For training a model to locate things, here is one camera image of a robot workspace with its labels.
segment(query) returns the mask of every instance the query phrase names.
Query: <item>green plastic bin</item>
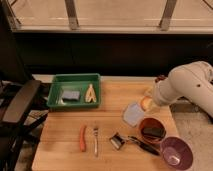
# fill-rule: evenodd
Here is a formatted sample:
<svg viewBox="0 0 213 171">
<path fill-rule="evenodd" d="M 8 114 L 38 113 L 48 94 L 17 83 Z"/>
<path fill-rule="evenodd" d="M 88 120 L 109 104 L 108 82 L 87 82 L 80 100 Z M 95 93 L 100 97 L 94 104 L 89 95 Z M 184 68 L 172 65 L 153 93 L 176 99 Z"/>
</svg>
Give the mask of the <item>green plastic bin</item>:
<svg viewBox="0 0 213 171">
<path fill-rule="evenodd" d="M 96 102 L 85 102 L 86 91 L 89 84 L 93 85 Z M 58 74 L 53 77 L 47 106 L 51 109 L 71 108 L 96 108 L 101 103 L 100 75 L 92 74 Z M 77 101 L 66 101 L 61 99 L 64 90 L 79 91 L 80 99 Z"/>
</svg>

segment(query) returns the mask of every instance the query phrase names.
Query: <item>metal fork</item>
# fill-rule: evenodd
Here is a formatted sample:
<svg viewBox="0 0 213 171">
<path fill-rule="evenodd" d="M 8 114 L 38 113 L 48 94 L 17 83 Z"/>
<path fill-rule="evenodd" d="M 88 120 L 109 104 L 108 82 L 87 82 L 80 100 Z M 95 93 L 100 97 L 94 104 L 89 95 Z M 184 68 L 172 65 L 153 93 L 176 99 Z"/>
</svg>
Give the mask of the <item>metal fork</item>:
<svg viewBox="0 0 213 171">
<path fill-rule="evenodd" d="M 93 128 L 93 134 L 95 136 L 95 151 L 94 151 L 94 154 L 95 154 L 95 157 L 98 157 L 98 127 L 95 126 Z"/>
</svg>

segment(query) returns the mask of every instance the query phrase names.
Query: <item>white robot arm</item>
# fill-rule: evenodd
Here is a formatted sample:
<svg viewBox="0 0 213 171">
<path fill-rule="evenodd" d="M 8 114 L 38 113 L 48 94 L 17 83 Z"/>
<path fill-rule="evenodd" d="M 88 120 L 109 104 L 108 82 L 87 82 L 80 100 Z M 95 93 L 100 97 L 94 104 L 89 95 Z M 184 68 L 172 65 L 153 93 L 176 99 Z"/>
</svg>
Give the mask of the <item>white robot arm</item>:
<svg viewBox="0 0 213 171">
<path fill-rule="evenodd" d="M 204 61 L 178 66 L 165 80 L 154 85 L 152 98 L 159 105 L 170 105 L 184 96 L 213 118 L 213 68 Z"/>
</svg>

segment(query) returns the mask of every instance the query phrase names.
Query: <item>chair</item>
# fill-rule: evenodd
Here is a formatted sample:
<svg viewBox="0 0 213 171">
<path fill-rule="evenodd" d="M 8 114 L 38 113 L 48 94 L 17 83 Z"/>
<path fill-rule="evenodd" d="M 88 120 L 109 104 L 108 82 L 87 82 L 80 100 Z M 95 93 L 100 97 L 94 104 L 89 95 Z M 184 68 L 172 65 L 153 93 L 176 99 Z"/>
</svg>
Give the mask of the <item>chair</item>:
<svg viewBox="0 0 213 171">
<path fill-rule="evenodd" d="M 42 115 L 30 125 L 24 125 L 24 123 L 30 110 L 33 109 L 33 102 L 41 98 L 39 97 L 40 86 L 40 81 L 28 81 L 17 92 L 8 107 L 7 104 L 1 107 L 3 117 L 0 122 L 0 170 L 4 168 L 14 170 L 24 140 L 39 142 L 38 138 L 30 135 L 30 132 L 45 121 L 47 114 Z"/>
<path fill-rule="evenodd" d="M 48 109 L 42 97 L 44 88 L 48 87 L 35 80 L 22 63 L 3 2 L 0 0 L 0 171 L 12 171 L 23 142 L 39 142 L 30 133 L 45 121 L 47 114 L 29 125 L 25 122 L 31 110 Z M 5 86 L 2 80 L 16 84 Z"/>
</svg>

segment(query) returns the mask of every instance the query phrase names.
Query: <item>wooden table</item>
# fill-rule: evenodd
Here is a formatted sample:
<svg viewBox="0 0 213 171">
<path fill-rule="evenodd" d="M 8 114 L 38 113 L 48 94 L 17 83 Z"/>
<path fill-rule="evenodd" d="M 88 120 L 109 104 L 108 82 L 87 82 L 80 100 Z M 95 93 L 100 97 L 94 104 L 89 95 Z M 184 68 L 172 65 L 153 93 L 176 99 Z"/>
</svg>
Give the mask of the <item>wooden table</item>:
<svg viewBox="0 0 213 171">
<path fill-rule="evenodd" d="M 126 124 L 122 115 L 131 102 L 139 102 L 152 86 L 150 81 L 102 81 L 101 105 L 97 109 L 50 112 L 35 154 L 34 171 L 168 171 L 159 156 L 125 144 L 117 151 L 109 141 L 116 132 L 140 138 L 137 127 Z M 178 136 L 169 107 L 156 108 L 146 117 L 159 119 L 167 130 L 166 136 Z M 79 130 L 86 128 L 86 152 L 79 150 Z M 99 127 L 99 156 L 94 156 L 93 127 Z"/>
</svg>

